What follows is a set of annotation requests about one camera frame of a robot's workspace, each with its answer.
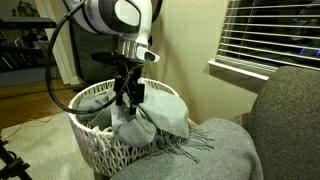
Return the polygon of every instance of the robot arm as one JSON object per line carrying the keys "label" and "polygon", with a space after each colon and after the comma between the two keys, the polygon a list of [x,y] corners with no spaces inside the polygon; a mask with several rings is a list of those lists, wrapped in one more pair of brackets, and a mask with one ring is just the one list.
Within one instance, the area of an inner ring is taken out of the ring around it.
{"label": "robot arm", "polygon": [[[69,9],[81,0],[64,0]],[[74,15],[77,23],[95,34],[119,36],[117,53],[136,62],[158,62],[160,57],[148,50],[152,24],[151,0],[87,0]]]}

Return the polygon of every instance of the gray scarf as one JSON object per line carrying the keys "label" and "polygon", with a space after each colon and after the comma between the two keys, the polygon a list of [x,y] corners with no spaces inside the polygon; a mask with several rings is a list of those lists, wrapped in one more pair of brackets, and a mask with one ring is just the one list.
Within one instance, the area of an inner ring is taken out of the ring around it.
{"label": "gray scarf", "polygon": [[[114,95],[109,90],[107,95],[85,96],[78,109],[97,108]],[[112,126],[117,139],[132,147],[145,148],[150,155],[162,152],[183,154],[198,162],[195,156],[183,150],[182,145],[213,148],[208,145],[205,133],[189,127],[188,108],[180,97],[145,83],[144,102],[139,104],[136,115],[129,115],[129,96],[123,95],[121,106],[113,103],[98,113],[79,116],[79,121],[90,128],[98,126],[101,131]]]}

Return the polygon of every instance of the wooden floor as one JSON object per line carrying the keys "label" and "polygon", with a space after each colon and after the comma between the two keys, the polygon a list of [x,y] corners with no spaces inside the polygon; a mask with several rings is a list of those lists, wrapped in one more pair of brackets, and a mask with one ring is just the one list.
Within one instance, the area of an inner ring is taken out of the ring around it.
{"label": "wooden floor", "polygon": [[[77,94],[75,90],[87,85],[64,85],[52,82],[59,101],[68,105]],[[51,100],[45,82],[0,88],[0,130],[26,121],[54,115],[62,110]]]}

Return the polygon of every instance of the black cable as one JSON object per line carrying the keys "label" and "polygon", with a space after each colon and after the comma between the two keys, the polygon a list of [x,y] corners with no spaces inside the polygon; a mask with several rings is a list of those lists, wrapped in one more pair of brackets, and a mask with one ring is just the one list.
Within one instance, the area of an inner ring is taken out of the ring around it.
{"label": "black cable", "polygon": [[72,11],[68,12],[66,15],[64,15],[64,17],[60,20],[59,24],[57,25],[56,29],[54,30],[52,36],[51,36],[51,39],[50,39],[50,42],[49,42],[49,45],[48,45],[48,54],[47,54],[47,64],[46,64],[46,84],[47,84],[47,89],[48,89],[48,92],[49,92],[49,95],[51,97],[51,99],[64,111],[68,112],[68,113],[72,113],[72,114],[92,114],[94,112],[97,112],[97,111],[101,111],[102,109],[110,106],[113,102],[115,102],[117,100],[117,98],[122,95],[122,93],[124,92],[124,89],[126,88],[130,78],[131,78],[131,75],[133,74],[133,71],[136,69],[136,68],[140,68],[140,66],[136,66],[134,68],[132,68],[126,75],[126,78],[125,78],[125,82],[123,83],[120,91],[110,100],[108,101],[106,104],[104,104],[103,106],[97,108],[97,109],[93,109],[93,110],[75,110],[75,109],[70,109],[68,107],[65,107],[63,104],[61,104],[59,102],[59,100],[57,99],[55,93],[54,93],[54,89],[53,89],[53,86],[52,86],[52,81],[51,81],[51,58],[53,57],[53,47],[54,47],[54,44],[55,44],[55,41],[58,37],[58,34],[62,28],[62,26],[71,19],[71,17],[77,12],[79,11],[85,4],[86,0],[83,0],[79,3],[79,5],[77,5],[76,8],[74,8]]}
{"label": "black cable", "polygon": [[154,12],[152,14],[152,22],[156,21],[156,19],[158,18],[160,14],[161,6],[162,6],[162,0],[158,0],[157,6],[154,9]]}
{"label": "black cable", "polygon": [[[143,64],[140,64],[140,65],[137,65],[136,67],[134,67],[135,69],[136,68],[142,68],[144,65]],[[128,94],[128,96],[129,96],[129,99],[130,99],[130,103],[132,102],[132,99],[133,99],[133,96],[132,96],[132,94],[131,94],[131,92],[130,92],[130,89],[129,89],[129,86],[128,86],[128,84],[127,84],[127,94]]]}
{"label": "black cable", "polygon": [[13,159],[17,159],[17,155],[16,153],[12,152],[12,151],[8,151],[9,154],[11,154],[11,156],[13,157]]}
{"label": "black cable", "polygon": [[117,63],[122,65],[126,69],[126,73],[129,73],[129,68],[128,68],[128,66],[127,66],[127,64],[125,62],[120,60],[120,61],[117,61]]}

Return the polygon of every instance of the gray armchair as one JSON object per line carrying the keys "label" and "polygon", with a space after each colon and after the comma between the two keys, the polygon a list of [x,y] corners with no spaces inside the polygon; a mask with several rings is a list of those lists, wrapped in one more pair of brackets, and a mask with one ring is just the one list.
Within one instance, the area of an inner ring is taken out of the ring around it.
{"label": "gray armchair", "polygon": [[215,139],[215,149],[187,149],[199,164],[162,154],[141,159],[111,179],[320,178],[320,72],[279,68],[248,117],[244,128],[222,119],[200,125]]}
{"label": "gray armchair", "polygon": [[282,67],[259,93],[245,129],[265,179],[320,178],[320,72]]}

